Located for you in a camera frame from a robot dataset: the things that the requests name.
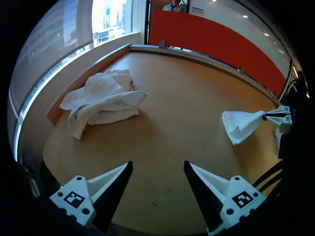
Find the skyscraper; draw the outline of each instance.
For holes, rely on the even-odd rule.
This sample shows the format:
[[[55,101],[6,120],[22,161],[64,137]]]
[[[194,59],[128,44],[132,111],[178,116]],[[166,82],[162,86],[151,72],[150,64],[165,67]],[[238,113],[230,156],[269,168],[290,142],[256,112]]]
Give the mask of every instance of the skyscraper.
[[[120,22],[119,22],[119,11],[116,11],[116,17],[117,17],[117,24],[116,24],[116,26],[120,26]]]
[[[122,28],[124,30],[126,30],[126,13],[127,13],[127,8],[126,8],[126,4],[122,5]]]
[[[105,13],[105,17],[103,18],[103,28],[106,29],[110,26],[109,24],[109,13],[110,13],[110,9],[109,7],[107,7],[106,9],[106,13]]]

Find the wooden table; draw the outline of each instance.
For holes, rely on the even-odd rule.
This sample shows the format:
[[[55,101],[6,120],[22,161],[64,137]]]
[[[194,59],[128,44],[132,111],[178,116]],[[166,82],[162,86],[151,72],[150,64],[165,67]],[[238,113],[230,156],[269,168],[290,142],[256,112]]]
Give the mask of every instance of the wooden table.
[[[116,224],[156,234],[205,232],[184,160],[250,183],[278,162],[269,123],[238,146],[225,132],[223,111],[274,109],[271,100],[244,82],[197,63],[146,53],[128,53],[109,68],[129,69],[135,89],[150,93],[140,115],[89,125],[77,140],[67,131],[69,114],[64,112],[46,143],[44,161],[63,185],[76,175],[90,179],[132,160]]]

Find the ceiling light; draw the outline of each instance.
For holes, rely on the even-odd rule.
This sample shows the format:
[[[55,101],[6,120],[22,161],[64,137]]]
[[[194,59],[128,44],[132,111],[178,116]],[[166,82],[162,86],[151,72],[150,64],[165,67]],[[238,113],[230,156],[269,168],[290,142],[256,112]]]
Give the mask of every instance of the ceiling light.
[[[293,70],[294,70],[294,73],[295,73],[296,77],[298,77],[298,72],[296,71],[294,66],[293,66]]]

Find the man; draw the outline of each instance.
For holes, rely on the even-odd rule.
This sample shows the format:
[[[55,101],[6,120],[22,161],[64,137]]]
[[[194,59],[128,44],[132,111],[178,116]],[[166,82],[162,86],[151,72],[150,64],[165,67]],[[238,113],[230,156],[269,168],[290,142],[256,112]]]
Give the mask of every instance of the man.
[[[163,11],[186,12],[184,8],[180,7],[180,0],[171,0],[171,4],[165,5]]]

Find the red panel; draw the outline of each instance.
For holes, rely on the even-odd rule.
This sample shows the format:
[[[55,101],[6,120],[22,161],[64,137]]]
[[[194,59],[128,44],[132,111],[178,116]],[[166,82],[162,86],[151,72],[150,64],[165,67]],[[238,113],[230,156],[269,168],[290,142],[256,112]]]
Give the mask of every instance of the red panel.
[[[277,66],[256,45],[232,29],[186,13],[153,11],[150,44],[187,48],[224,61],[262,83],[277,96],[285,78]]]

